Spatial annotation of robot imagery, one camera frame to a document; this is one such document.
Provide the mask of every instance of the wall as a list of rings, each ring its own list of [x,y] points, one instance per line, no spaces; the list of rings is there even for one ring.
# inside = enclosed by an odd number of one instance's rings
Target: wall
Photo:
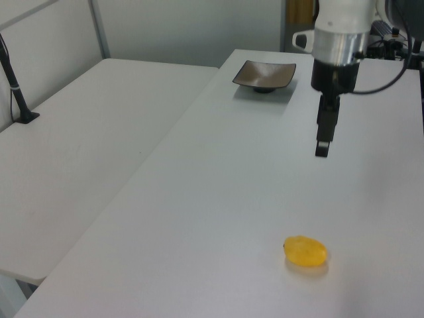
[[[59,0],[1,34],[30,109],[101,60],[88,0]],[[9,84],[0,69],[0,131],[10,124]]]
[[[93,0],[111,57],[216,67],[235,48],[279,51],[283,3]]]

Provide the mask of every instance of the bowl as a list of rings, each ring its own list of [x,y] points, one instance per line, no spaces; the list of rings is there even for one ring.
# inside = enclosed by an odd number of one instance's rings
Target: bowl
[[[253,88],[258,93],[270,93],[287,87],[292,81],[296,64],[273,64],[246,61],[233,83]]]

